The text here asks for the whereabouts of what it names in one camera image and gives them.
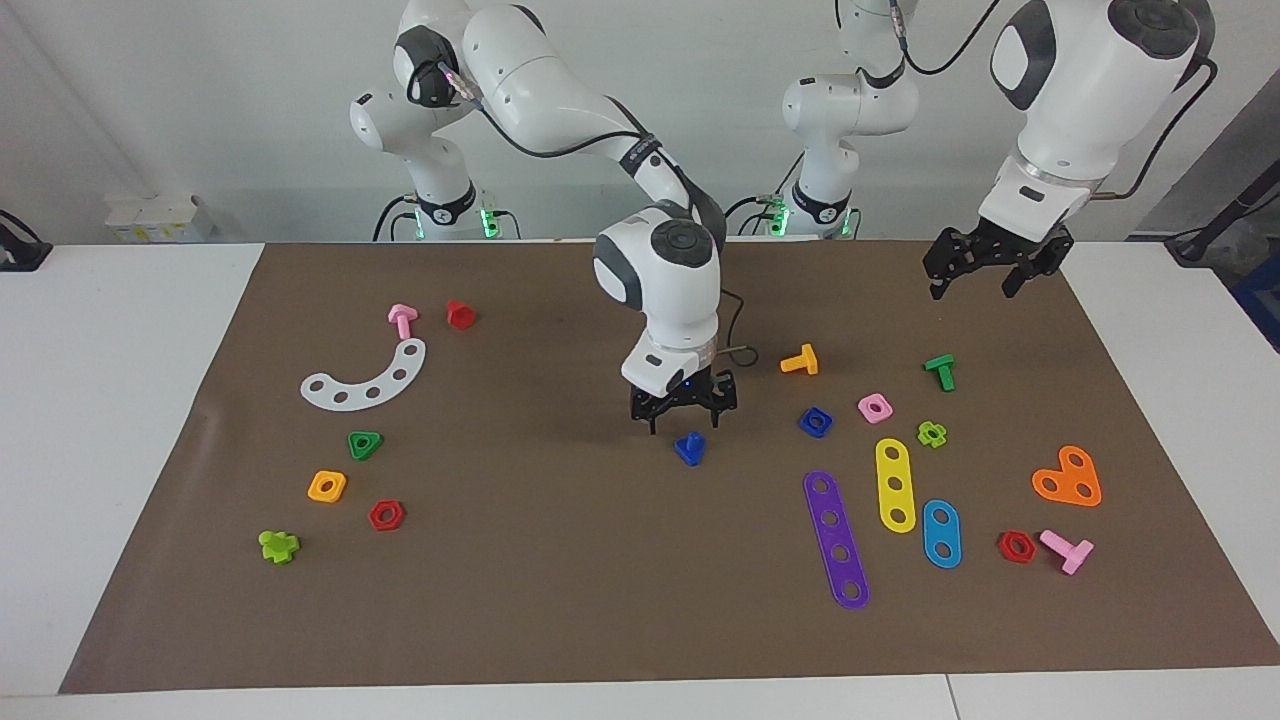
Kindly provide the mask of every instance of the red nut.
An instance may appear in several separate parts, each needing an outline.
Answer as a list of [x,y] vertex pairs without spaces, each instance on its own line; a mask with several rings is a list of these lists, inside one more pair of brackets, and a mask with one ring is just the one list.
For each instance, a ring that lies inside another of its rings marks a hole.
[[404,521],[404,506],[398,500],[380,500],[369,511],[369,524],[379,533],[394,530]]
[[460,331],[465,331],[476,324],[476,311],[472,310],[466,302],[461,302],[458,300],[451,300],[444,306],[444,316],[449,320],[451,325]]
[[1036,543],[1032,542],[1030,536],[1021,530],[1002,533],[997,544],[1005,560],[1025,565],[1036,557]]

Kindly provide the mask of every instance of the white table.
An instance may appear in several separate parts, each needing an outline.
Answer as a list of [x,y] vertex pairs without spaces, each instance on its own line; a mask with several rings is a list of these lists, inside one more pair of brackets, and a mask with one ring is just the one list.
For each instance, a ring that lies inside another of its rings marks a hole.
[[[52,697],[260,252],[59,247],[0,275],[0,717],[1280,717],[1280,667]],[[1158,246],[1082,243],[1064,273],[1276,634],[1280,357]]]

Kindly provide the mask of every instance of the blue object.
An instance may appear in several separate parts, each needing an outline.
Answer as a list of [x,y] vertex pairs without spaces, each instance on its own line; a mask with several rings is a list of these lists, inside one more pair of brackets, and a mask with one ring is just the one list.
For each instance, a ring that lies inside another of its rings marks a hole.
[[800,429],[818,439],[827,437],[827,432],[831,430],[832,423],[835,423],[835,420],[831,419],[831,415],[827,415],[817,407],[805,410],[804,415],[800,416]]
[[689,433],[676,441],[676,455],[690,468],[696,468],[707,454],[707,438],[699,433]]
[[[938,520],[934,515],[946,519]],[[938,548],[946,550],[946,556]],[[960,565],[960,514],[945,500],[931,500],[924,503],[924,556],[943,570]]]
[[1231,295],[1271,345],[1280,347],[1280,255],[1258,265]]

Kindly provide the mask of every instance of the yellow plate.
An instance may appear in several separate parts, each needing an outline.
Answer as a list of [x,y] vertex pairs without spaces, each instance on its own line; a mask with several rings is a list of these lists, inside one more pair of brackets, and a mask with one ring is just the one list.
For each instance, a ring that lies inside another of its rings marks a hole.
[[911,456],[893,438],[876,445],[876,486],[879,489],[881,523],[895,533],[915,529],[915,492],[911,491]]

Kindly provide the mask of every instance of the plastic toy piece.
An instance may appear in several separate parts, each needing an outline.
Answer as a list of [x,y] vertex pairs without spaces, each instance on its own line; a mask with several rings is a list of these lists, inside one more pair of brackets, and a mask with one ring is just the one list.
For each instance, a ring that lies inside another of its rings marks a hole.
[[937,423],[925,420],[920,423],[920,434],[915,437],[919,438],[920,445],[937,450],[947,443],[947,429]]
[[426,343],[416,337],[401,341],[396,356],[383,374],[358,383],[340,383],[328,373],[316,373],[302,380],[302,397],[321,410],[355,413],[376,407],[404,391],[417,378],[426,361]]
[[476,311],[460,300],[451,300],[444,305],[444,318],[460,331],[476,324]]
[[1032,560],[1036,560],[1036,543],[1032,542],[1030,536],[1021,530],[1001,533],[1000,541],[996,544],[1000,547],[1000,553],[1010,562],[1027,565]]
[[872,600],[872,591],[867,584],[867,573],[858,556],[854,530],[845,515],[836,478],[820,470],[809,473],[804,478],[804,493],[809,501],[813,529],[818,534],[818,547],[822,548],[822,562],[831,582],[831,596],[846,610],[865,607]]
[[895,533],[915,529],[915,491],[911,488],[911,456],[893,438],[876,445],[876,487],[879,495],[881,523]]
[[293,561],[293,553],[302,547],[298,538],[288,533],[273,533],[262,530],[257,536],[257,544],[262,546],[262,560],[270,560],[276,565],[288,565]]
[[955,569],[964,559],[960,514],[945,500],[924,503],[924,556],[943,570]]
[[410,307],[408,305],[392,305],[390,311],[387,314],[387,322],[396,325],[396,332],[399,333],[401,340],[408,340],[412,333],[408,332],[408,324],[417,319],[417,309]]
[[379,500],[369,511],[369,524],[379,533],[394,530],[404,521],[404,506],[398,500]]
[[1041,542],[1062,556],[1062,571],[1068,575],[1074,575],[1080,569],[1080,565],[1084,565],[1084,559],[1093,552],[1092,542],[1080,541],[1080,544],[1071,544],[1053,530],[1041,533]]
[[1053,502],[1097,507],[1102,503],[1102,483],[1093,466],[1093,459],[1074,445],[1068,445],[1057,452],[1061,470],[1036,470],[1032,487],[1036,495]]
[[810,375],[818,374],[818,356],[813,351],[813,346],[808,342],[800,346],[800,355],[795,357],[787,357],[780,366],[783,373],[794,373],[796,370],[804,370]]
[[307,497],[316,502],[338,502],[342,500],[344,489],[347,489],[347,475],[333,470],[320,470],[316,477],[311,478]]
[[676,455],[690,468],[696,468],[707,454],[707,438],[701,433],[689,433],[676,441]]
[[858,411],[867,421],[876,425],[893,416],[893,406],[881,393],[868,395],[858,401]]
[[956,380],[951,375],[951,366],[956,364],[956,359],[951,355],[940,355],[933,360],[924,364],[924,369],[931,373],[938,373],[938,382],[942,383],[942,392],[952,392],[956,388]]
[[381,433],[351,433],[347,436],[347,450],[351,451],[351,459],[357,462],[369,460],[381,446]]
[[810,437],[822,439],[831,432],[831,425],[835,421],[831,415],[817,407],[810,407],[800,416],[800,429],[809,433]]

